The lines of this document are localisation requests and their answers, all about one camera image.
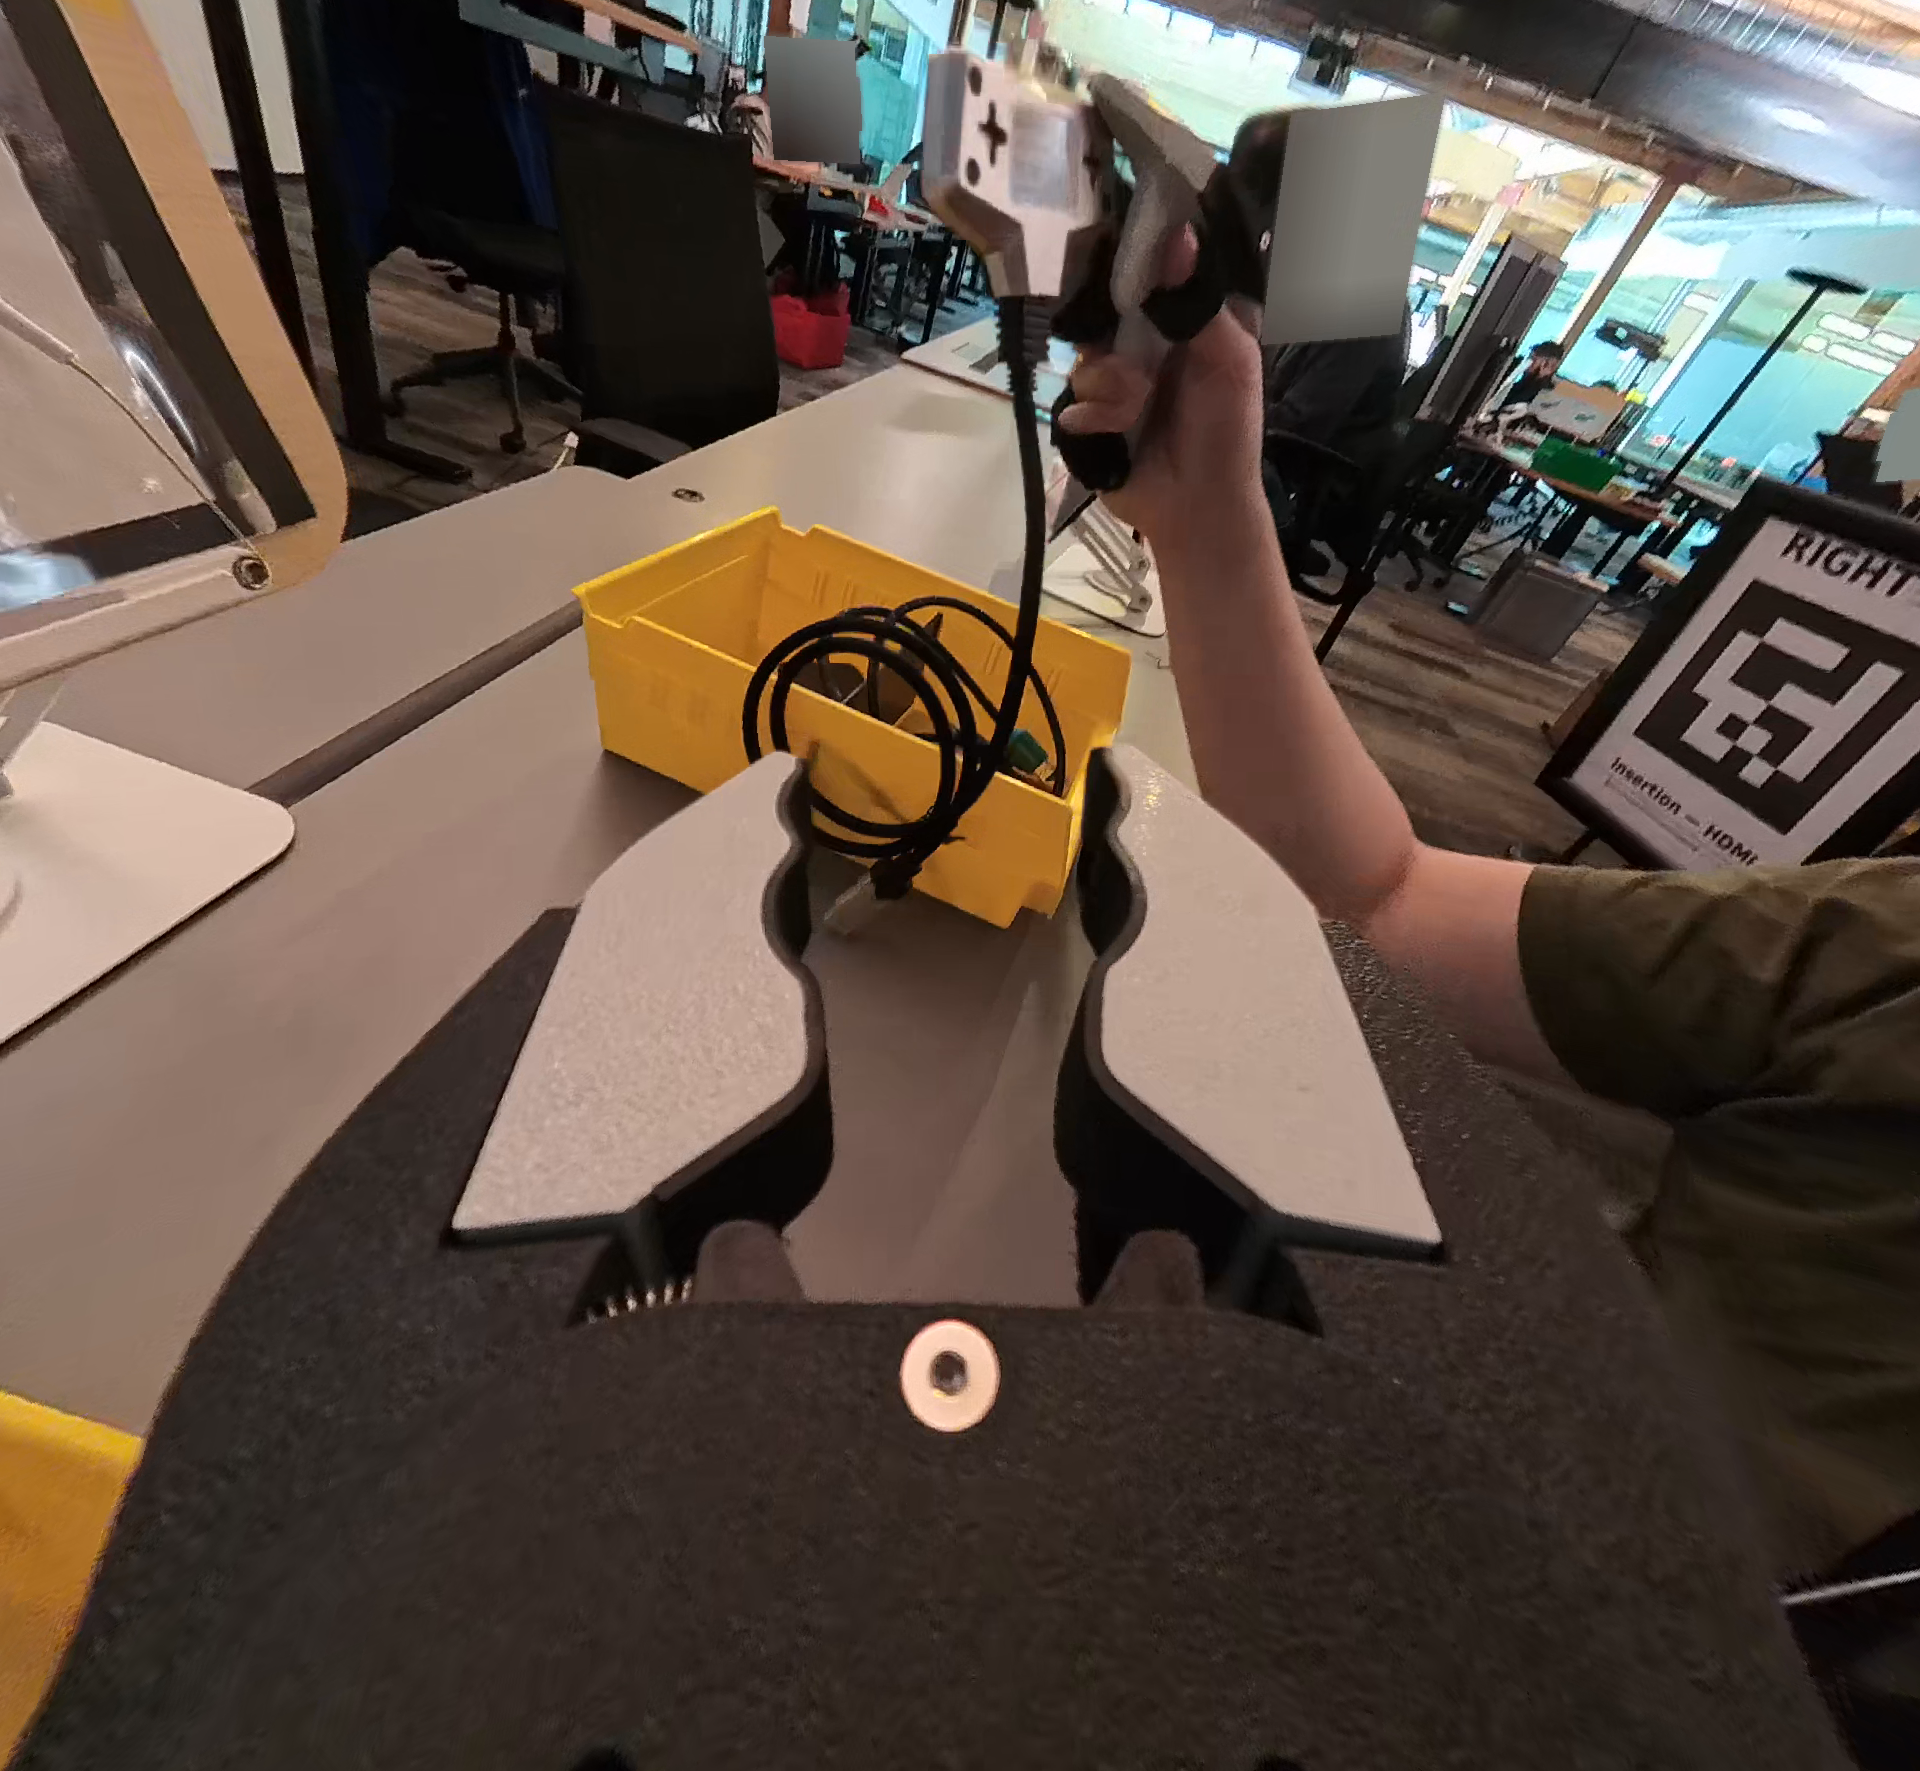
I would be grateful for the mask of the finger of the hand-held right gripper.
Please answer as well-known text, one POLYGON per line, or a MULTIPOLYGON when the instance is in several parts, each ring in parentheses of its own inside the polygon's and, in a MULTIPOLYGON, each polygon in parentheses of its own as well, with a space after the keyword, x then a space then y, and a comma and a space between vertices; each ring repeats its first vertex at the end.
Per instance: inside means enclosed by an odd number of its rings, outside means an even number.
POLYGON ((1110 215, 1170 206, 1193 215, 1212 191, 1221 148, 1193 137, 1131 79, 1087 79, 1087 174, 1110 215))

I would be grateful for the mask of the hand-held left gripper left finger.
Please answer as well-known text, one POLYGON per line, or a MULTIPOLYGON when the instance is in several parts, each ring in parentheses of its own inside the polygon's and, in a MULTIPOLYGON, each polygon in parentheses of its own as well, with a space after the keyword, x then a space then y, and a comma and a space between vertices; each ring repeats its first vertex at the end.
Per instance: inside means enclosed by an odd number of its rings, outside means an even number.
POLYGON ((831 1165, 811 951, 811 771, 766 757, 578 904, 453 1240, 796 1224, 831 1165))

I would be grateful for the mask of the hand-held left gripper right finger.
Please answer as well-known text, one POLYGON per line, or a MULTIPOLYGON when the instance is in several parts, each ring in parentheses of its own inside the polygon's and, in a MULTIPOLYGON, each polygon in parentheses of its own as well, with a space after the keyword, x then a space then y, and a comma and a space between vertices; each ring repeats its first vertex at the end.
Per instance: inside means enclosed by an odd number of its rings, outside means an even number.
POLYGON ((1143 751, 1087 757, 1054 1173, 1087 1240, 1439 1252, 1309 897, 1143 751))

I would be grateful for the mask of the yellow plastic bin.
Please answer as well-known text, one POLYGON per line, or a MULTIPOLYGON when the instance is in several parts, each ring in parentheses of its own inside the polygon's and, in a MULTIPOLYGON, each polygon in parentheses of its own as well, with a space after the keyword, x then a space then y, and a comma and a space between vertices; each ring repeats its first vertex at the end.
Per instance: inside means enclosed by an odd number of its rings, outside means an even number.
POLYGON ((149 1444, 0 1394, 0 1763, 13 1763, 149 1444))
MULTIPOLYGON (((984 731, 1008 647, 959 619, 959 603, 973 603, 1016 635, 1016 607, 984 587, 944 581, 828 524, 796 533, 778 512, 640 552, 578 587, 603 751, 714 797, 751 771, 751 680, 766 653, 841 607, 900 603, 944 603, 944 647, 984 685, 984 709, 973 709, 984 731)), ((992 778, 984 800, 966 810, 959 838, 919 873, 919 897, 979 921, 1008 921, 1028 911, 1048 916, 1068 904, 1087 757, 1121 742, 1131 653, 1071 621, 1039 621, 1035 680, 1048 685, 1068 742, 1048 731, 1039 703, 1016 709, 1016 731, 1068 757, 1068 797, 992 778)))

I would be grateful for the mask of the person's right hand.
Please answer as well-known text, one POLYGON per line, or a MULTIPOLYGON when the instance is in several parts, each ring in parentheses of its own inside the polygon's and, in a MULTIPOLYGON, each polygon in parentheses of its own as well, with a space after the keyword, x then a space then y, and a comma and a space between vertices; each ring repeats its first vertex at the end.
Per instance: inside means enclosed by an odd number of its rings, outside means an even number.
POLYGON ((1071 412, 1068 442, 1127 442, 1131 470, 1121 493, 1121 524, 1131 524, 1158 566, 1261 566, 1279 552, 1266 499, 1266 310, 1230 294, 1221 315, 1153 355, 1121 338, 1071 345, 1071 412))

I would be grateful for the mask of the black office chair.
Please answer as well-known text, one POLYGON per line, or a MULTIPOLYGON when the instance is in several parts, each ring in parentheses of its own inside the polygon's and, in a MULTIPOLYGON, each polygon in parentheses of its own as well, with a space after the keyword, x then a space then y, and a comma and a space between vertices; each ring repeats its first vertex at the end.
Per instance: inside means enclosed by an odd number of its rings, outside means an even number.
POLYGON ((578 401, 578 384, 515 338, 541 300, 563 300, 563 237, 549 223, 398 206, 398 244, 438 261, 453 294, 495 294, 495 338, 398 371, 383 384, 383 413, 398 413, 409 391, 495 381, 513 412, 504 453, 526 453, 526 384, 549 401, 578 401))
POLYGON ((1448 427, 1401 413, 1401 345, 1409 325, 1266 355, 1266 512, 1309 603, 1350 603, 1387 512, 1448 448, 1448 427))
POLYGON ((640 476, 778 413, 753 157, 541 82, 578 470, 640 476))

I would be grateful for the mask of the black bin divider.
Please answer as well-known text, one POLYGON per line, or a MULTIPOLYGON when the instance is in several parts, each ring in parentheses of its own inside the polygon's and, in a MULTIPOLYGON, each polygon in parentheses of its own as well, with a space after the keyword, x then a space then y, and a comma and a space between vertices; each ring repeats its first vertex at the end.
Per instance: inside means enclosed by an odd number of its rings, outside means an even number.
MULTIPOLYGON (((900 619, 900 635, 919 635, 919 647, 900 647, 900 666, 927 673, 927 647, 944 647, 944 607, 931 619, 900 619)), ((897 721, 914 742, 931 742, 931 709, 889 666, 818 653, 818 666, 800 666, 796 685, 811 685, 811 692, 828 692, 841 709, 867 709, 871 721, 897 721)))

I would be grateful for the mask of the grey crate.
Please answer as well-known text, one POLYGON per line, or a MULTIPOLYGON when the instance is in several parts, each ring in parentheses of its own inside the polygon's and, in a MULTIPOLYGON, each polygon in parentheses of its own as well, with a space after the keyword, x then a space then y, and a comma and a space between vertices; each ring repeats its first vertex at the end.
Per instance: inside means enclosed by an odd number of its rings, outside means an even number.
POLYGON ((1527 653, 1527 666, 1561 666, 1571 647, 1571 635, 1599 619, 1615 587, 1542 552, 1542 547, 1517 547, 1497 566, 1485 596, 1473 603, 1473 635, 1497 647, 1497 653, 1527 653))

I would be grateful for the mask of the olive green shirt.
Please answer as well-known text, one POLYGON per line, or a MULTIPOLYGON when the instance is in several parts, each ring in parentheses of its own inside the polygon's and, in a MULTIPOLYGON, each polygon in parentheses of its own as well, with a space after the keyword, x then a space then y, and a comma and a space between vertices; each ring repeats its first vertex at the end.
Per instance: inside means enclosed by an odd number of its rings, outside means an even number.
POLYGON ((1664 1125, 1627 1230, 1787 1576, 1920 1506, 1920 873, 1535 873, 1565 1076, 1664 1125))

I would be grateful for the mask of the white board stand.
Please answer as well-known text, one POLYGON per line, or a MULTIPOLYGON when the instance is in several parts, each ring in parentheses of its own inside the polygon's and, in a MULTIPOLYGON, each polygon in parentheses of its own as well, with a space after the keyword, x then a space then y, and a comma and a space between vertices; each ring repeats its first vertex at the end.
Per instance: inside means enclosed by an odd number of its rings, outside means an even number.
POLYGON ((271 596, 257 542, 125 581, 58 547, 7 552, 0 1043, 24 1043, 295 844, 295 810, 58 721, 68 673, 257 596, 271 596))

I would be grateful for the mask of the black framed marker sign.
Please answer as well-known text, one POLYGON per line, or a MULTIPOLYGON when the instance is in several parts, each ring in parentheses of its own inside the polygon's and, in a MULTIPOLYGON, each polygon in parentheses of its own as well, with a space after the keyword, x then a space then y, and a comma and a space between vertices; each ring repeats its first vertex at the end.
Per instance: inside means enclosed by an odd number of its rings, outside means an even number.
POLYGON ((1835 866, 1920 815, 1920 524, 1757 485, 1535 778, 1634 873, 1835 866))

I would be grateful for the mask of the wooden top desk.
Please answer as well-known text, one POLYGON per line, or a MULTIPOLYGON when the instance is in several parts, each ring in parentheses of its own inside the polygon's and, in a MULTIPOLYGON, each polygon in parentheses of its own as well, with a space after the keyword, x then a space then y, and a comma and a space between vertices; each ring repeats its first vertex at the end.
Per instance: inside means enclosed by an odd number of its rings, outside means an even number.
MULTIPOLYGON (((589 61, 589 73, 613 73, 629 82, 649 82, 649 61, 661 61, 661 51, 687 51, 697 79, 711 61, 711 42, 697 42, 687 23, 672 23, 661 9, 640 9, 640 0, 433 0, 433 9, 448 9, 465 28, 495 28, 495 42, 515 42, 529 51, 589 61)), ((278 161, 271 161, 271 137, 248 137, 248 125, 262 134, 248 16, 239 16, 239 0, 203 0, 203 23, 211 23, 232 161, 248 183, 248 223, 257 223, 271 300, 295 325, 295 338, 310 338, 300 276, 282 251, 278 161)), ((342 73, 324 51, 324 0, 278 0, 278 49, 282 49, 295 137, 300 137, 300 183, 310 183, 310 251, 313 251, 324 338, 329 338, 342 448, 358 460, 383 460, 383 470, 415 476, 415 493, 383 485, 394 499, 448 512, 469 493, 469 460, 453 460, 438 448, 409 448, 394 431, 394 384, 376 371, 376 325, 369 325, 369 270, 376 261, 362 244, 362 223, 358 223, 342 73)))

